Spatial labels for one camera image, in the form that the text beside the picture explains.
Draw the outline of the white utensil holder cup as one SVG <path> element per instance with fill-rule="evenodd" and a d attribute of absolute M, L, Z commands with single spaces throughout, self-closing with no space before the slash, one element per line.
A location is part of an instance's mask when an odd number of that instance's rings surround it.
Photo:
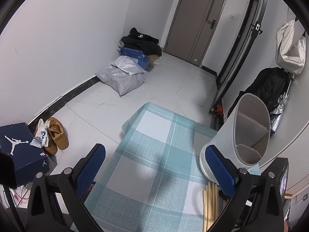
<path fill-rule="evenodd" d="M 209 145 L 215 145 L 236 168 L 250 169 L 265 155 L 269 139 L 270 116 L 266 105 L 259 97 L 244 94 L 214 138 L 203 146 L 199 155 L 201 170 L 208 180 L 217 183 L 205 159 Z"/>

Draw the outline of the tan suede shoe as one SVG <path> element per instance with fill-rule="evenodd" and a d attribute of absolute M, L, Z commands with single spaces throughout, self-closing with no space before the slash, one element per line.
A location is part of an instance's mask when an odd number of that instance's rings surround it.
<path fill-rule="evenodd" d="M 58 149 L 65 150 L 69 146 L 69 140 L 65 132 L 65 128 L 59 120 L 54 117 L 50 117 L 48 121 L 49 127 L 47 131 L 49 142 L 44 149 L 49 156 L 54 156 Z"/>

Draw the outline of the white crumpled socks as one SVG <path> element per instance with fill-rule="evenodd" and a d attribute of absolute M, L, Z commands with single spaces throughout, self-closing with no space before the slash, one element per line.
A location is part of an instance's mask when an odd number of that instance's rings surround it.
<path fill-rule="evenodd" d="M 43 121 L 43 119 L 39 119 L 38 125 L 37 125 L 37 131 L 36 134 L 31 141 L 30 145 L 37 147 L 37 148 L 43 148 L 48 147 L 49 144 L 49 134 L 48 134 L 48 128 L 50 125 L 50 121 Z"/>

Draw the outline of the orange black tool on floor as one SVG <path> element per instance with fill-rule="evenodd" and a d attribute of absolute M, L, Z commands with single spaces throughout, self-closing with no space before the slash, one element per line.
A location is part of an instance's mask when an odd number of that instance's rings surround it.
<path fill-rule="evenodd" d="M 214 107 L 211 108 L 210 113 L 212 114 L 213 118 L 224 118 L 224 111 L 222 104 L 216 104 Z"/>

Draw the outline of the silver folded umbrella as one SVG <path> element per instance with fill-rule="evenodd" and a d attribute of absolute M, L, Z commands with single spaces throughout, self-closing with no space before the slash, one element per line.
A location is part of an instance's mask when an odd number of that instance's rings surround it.
<path fill-rule="evenodd" d="M 279 126 L 279 123 L 281 122 L 281 118 L 289 98 L 289 89 L 291 87 L 292 81 L 295 78 L 295 75 L 290 74 L 289 78 L 290 80 L 287 90 L 279 97 L 277 107 L 270 114 L 270 120 L 271 120 L 270 136 L 275 134 Z"/>

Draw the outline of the teal plaid table mat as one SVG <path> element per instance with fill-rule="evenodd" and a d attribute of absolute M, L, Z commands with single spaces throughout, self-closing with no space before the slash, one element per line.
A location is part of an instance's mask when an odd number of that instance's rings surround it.
<path fill-rule="evenodd" d="M 85 200 L 103 231 L 202 231 L 208 180 L 199 153 L 216 131 L 153 103 L 124 137 Z"/>

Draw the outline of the black hanging jacket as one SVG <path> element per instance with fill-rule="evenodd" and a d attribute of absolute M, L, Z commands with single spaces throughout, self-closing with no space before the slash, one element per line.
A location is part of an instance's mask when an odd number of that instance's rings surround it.
<path fill-rule="evenodd" d="M 289 73 L 283 68 L 263 69 L 247 89 L 239 92 L 227 116 L 232 113 L 240 98 L 246 93 L 259 97 L 271 113 L 277 107 L 279 97 L 288 89 L 289 83 Z"/>

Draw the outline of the grey plastic mailer bag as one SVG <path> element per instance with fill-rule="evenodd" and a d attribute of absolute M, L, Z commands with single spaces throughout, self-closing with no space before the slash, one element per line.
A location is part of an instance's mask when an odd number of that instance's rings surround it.
<path fill-rule="evenodd" d="M 111 66 L 95 74 L 104 84 L 114 89 L 120 97 L 140 87 L 146 80 L 144 73 L 129 75 L 119 68 Z"/>

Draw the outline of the white plastic mailer bag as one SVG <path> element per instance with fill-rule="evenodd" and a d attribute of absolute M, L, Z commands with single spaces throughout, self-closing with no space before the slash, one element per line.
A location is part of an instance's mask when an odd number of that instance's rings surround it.
<path fill-rule="evenodd" d="M 140 65 L 126 55 L 119 56 L 115 61 L 111 62 L 111 65 L 126 72 L 130 76 L 145 73 L 145 70 Z"/>

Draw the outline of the white hanging bag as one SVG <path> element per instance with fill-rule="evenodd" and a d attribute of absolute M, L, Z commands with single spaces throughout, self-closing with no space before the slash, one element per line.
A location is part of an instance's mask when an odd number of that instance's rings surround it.
<path fill-rule="evenodd" d="M 306 61 L 306 39 L 301 35 L 293 44 L 296 20 L 287 21 L 276 33 L 275 62 L 293 75 L 299 75 Z"/>

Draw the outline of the blue cardboard box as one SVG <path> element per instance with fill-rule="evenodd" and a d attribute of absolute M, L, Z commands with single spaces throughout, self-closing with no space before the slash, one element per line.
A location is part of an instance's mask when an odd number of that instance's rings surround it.
<path fill-rule="evenodd" d="M 148 64 L 150 61 L 150 57 L 145 55 L 141 50 L 126 48 L 126 47 L 118 47 L 121 55 L 126 55 L 130 57 L 136 64 L 141 66 L 144 70 L 148 69 Z"/>

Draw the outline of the brown cardboard box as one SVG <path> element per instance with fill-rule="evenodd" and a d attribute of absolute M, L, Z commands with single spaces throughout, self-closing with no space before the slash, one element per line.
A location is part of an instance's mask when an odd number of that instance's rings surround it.
<path fill-rule="evenodd" d="M 160 65 L 160 57 L 158 57 L 157 55 L 149 55 L 149 63 L 154 66 L 154 67 L 158 67 Z"/>

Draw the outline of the black clothes pile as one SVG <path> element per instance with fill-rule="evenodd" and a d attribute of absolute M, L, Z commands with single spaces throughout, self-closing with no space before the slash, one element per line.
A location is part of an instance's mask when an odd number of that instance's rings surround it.
<path fill-rule="evenodd" d="M 145 55 L 162 56 L 162 49 L 159 46 L 159 39 L 150 35 L 138 32 L 136 28 L 130 30 L 129 35 L 121 38 L 124 47 L 142 51 Z"/>

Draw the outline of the black framed sliding door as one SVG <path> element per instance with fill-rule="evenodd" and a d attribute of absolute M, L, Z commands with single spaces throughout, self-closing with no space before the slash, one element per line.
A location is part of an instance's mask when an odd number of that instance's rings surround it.
<path fill-rule="evenodd" d="M 237 34 L 232 49 L 216 78 L 217 93 L 212 107 L 222 104 L 222 99 L 237 77 L 238 72 L 246 60 L 255 39 L 262 33 L 261 23 L 265 14 L 268 0 L 250 0 L 243 23 Z M 219 130 L 224 123 L 224 118 L 213 118 L 211 128 Z"/>

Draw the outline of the grey entrance door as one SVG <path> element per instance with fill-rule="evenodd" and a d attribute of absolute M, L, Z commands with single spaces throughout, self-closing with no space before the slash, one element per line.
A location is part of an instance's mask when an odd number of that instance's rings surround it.
<path fill-rule="evenodd" d="M 164 51 L 200 66 L 226 0 L 179 0 Z"/>

